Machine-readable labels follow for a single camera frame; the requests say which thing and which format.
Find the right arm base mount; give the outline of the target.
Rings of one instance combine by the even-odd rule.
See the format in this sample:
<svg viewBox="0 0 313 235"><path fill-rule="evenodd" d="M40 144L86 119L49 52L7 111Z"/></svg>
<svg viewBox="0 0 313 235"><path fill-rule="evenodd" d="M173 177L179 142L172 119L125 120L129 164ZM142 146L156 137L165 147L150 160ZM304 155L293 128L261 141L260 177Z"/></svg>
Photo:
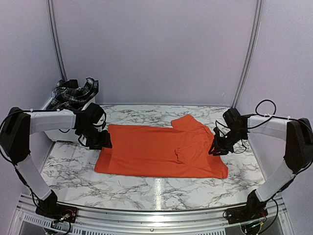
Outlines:
<svg viewBox="0 0 313 235"><path fill-rule="evenodd" d="M229 224L243 223L251 220L265 218L268 210L265 206L259 208L249 208L247 205L228 208L223 212L223 218Z"/></svg>

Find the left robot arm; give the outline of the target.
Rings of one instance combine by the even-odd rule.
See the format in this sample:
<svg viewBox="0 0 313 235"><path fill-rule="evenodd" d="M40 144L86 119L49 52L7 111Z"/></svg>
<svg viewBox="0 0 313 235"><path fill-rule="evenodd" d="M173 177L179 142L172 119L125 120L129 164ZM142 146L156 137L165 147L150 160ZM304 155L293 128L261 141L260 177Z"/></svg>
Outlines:
<svg viewBox="0 0 313 235"><path fill-rule="evenodd" d="M59 217L62 207L33 161L31 136L45 131L73 130L78 143L88 149L111 148L110 134L105 129L106 119L104 109L90 103L84 110L23 110L13 107L2 121L0 153L37 199L37 208L50 217Z"/></svg>

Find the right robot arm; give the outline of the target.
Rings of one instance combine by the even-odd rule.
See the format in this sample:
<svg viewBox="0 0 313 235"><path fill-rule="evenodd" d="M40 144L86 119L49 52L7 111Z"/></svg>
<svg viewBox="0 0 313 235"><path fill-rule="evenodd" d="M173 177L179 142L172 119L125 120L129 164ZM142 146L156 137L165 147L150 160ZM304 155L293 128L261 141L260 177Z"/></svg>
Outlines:
<svg viewBox="0 0 313 235"><path fill-rule="evenodd" d="M313 163L313 127L307 118L241 115L234 108L228 109L223 118L225 123L216 122L213 129L214 138L209 149L211 155L234 153L234 145L247 140L249 134L279 139L285 144L277 169L247 197L242 215L253 219L268 200L287 188L299 173Z"/></svg>

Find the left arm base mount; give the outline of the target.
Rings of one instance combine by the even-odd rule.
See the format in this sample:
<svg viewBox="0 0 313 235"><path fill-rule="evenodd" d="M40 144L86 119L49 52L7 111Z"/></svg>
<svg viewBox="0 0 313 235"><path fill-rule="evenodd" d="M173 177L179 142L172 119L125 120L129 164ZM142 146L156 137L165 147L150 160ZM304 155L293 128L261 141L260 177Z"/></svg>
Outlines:
<svg viewBox="0 0 313 235"><path fill-rule="evenodd" d="M36 214L52 218L54 219L55 223L64 221L74 223L77 213L77 207L62 205L58 203L54 207L49 207L48 209L44 209L43 206L36 207Z"/></svg>

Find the orange t-shirt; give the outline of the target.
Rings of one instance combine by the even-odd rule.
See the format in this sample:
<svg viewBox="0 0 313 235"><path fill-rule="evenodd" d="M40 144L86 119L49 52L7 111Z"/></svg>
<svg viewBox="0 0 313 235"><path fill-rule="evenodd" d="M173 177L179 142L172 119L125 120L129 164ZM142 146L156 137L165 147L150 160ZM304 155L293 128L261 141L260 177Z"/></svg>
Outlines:
<svg viewBox="0 0 313 235"><path fill-rule="evenodd" d="M102 149L94 171L139 177L228 177L220 156L209 154L214 135L206 125L191 115L171 125L109 125L112 148Z"/></svg>

